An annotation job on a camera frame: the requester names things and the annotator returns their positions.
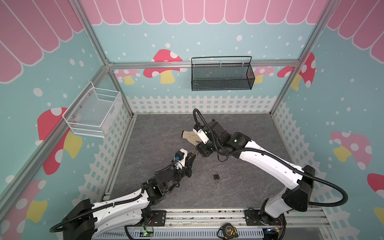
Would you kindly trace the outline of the black padlock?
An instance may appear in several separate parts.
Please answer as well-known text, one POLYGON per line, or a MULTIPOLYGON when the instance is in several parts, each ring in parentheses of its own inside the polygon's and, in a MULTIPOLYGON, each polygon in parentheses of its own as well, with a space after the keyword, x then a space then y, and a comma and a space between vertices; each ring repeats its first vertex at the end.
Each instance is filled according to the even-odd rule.
POLYGON ((216 173, 213 175, 216 185, 218 185, 220 182, 220 173, 221 173, 221 171, 217 170, 216 173))

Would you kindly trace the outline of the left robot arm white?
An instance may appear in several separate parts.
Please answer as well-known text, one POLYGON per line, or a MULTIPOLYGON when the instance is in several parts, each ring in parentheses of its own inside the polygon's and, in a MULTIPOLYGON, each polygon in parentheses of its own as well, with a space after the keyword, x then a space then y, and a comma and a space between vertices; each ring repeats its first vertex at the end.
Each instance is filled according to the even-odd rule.
POLYGON ((154 217, 151 207, 180 187, 182 178, 192 176, 195 158, 188 153, 181 161, 173 159, 131 194, 93 204, 89 199, 81 201, 50 232, 62 233, 65 240, 91 240, 117 227, 149 223, 154 217))

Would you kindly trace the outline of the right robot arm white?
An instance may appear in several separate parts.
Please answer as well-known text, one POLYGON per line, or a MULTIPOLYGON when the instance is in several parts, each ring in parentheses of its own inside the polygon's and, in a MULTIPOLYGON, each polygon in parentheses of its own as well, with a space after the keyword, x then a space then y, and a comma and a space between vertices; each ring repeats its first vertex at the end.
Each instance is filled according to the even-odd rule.
POLYGON ((349 197, 345 190, 317 178, 313 167, 292 164, 265 150, 240 132, 228 133, 218 122, 214 120, 207 122, 198 109, 193 110, 193 117, 195 120, 193 131, 201 140, 197 149, 202 156, 208 157, 216 153, 220 162, 234 157, 258 167, 284 185, 281 192, 263 202, 258 213, 262 224, 267 226, 275 220, 282 220, 284 213, 291 210, 306 212, 309 206, 338 207, 348 201, 349 197), (316 182, 338 191, 342 198, 332 203, 312 202, 310 199, 316 182))

